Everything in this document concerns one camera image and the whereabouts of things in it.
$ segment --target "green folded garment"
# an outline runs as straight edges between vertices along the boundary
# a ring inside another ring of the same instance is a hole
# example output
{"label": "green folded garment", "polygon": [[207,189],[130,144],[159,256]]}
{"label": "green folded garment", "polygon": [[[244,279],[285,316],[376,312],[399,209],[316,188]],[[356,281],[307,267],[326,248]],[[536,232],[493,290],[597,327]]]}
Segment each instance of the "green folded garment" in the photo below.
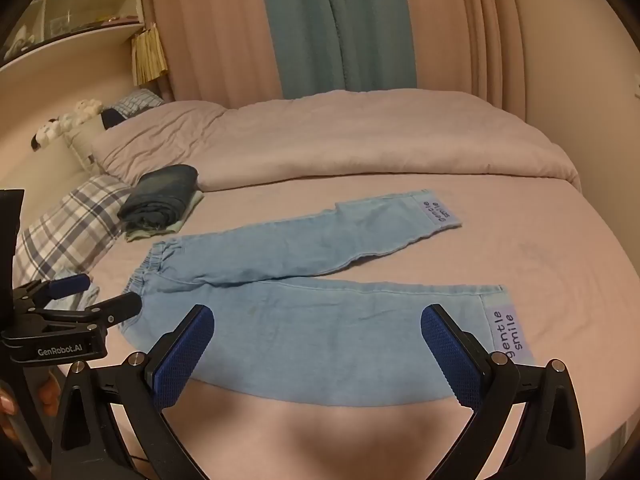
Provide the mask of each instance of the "green folded garment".
{"label": "green folded garment", "polygon": [[176,234],[177,232],[180,231],[180,229],[182,229],[182,226],[184,225],[187,218],[191,214],[191,211],[193,211],[193,208],[195,208],[198,205],[198,202],[200,202],[200,200],[202,200],[203,197],[204,197],[203,192],[196,191],[191,197],[191,201],[189,202],[187,209],[185,209],[184,214],[182,215],[182,218],[180,218],[176,223],[171,224],[166,229],[162,229],[162,230],[155,230],[151,228],[133,229],[133,231],[125,232],[124,237],[126,241],[132,242],[133,240],[141,240],[142,238],[151,238],[152,236]]}

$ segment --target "mattress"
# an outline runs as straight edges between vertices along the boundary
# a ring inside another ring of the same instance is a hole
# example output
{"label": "mattress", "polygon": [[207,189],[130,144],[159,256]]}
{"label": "mattress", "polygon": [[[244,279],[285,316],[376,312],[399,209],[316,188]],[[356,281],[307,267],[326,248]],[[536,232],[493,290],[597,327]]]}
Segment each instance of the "mattress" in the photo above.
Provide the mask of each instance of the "mattress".
{"label": "mattress", "polygon": [[[610,229],[566,180],[464,174],[361,174],[210,192],[181,234],[227,230],[318,212],[335,202],[432,190],[462,221],[398,253],[331,276],[357,282],[505,285],[536,364],[567,364],[587,451],[639,405],[640,280]],[[153,240],[117,240],[92,271],[100,299],[121,293]],[[133,352],[114,327],[109,355]],[[513,436],[515,407],[481,478]],[[384,408],[325,407],[261,399],[191,380],[164,412],[210,478],[424,479],[470,410],[451,397]],[[122,413],[130,451],[142,450]]]}

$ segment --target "stack of folded clothes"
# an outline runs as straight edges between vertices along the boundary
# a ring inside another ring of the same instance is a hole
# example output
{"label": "stack of folded clothes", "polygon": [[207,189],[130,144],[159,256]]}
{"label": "stack of folded clothes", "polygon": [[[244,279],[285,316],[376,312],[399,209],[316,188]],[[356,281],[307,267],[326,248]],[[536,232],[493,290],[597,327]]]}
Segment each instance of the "stack of folded clothes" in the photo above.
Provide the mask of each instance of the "stack of folded clothes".
{"label": "stack of folded clothes", "polygon": [[180,231],[204,196],[197,179],[198,171],[186,164],[144,174],[118,212],[127,242]]}

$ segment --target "plaid pillow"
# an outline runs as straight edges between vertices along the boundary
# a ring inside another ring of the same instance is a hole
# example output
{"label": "plaid pillow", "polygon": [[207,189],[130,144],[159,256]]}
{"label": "plaid pillow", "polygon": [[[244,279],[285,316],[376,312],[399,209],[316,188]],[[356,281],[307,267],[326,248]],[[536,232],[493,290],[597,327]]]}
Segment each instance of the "plaid pillow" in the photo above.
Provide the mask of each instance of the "plaid pillow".
{"label": "plaid pillow", "polygon": [[62,269],[87,272],[120,235],[118,211],[130,188],[111,175],[93,176],[20,233],[14,286],[50,280]]}
{"label": "plaid pillow", "polygon": [[131,94],[121,99],[110,108],[116,110],[125,119],[129,119],[143,108],[155,108],[156,106],[163,104],[164,101],[151,90],[141,88],[139,90],[134,90]]}

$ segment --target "wall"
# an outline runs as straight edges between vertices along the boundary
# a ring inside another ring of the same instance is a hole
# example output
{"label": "wall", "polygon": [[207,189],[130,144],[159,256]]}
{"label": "wall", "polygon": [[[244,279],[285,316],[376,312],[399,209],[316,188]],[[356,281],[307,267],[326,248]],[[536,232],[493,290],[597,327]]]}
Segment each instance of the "wall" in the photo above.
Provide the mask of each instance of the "wall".
{"label": "wall", "polygon": [[527,122],[568,153],[585,197],[640,270],[640,52],[605,0],[516,2]]}
{"label": "wall", "polygon": [[80,99],[110,104],[132,88],[131,52],[126,43],[88,51],[3,89],[0,178],[31,153],[31,137],[50,118],[71,111]]}

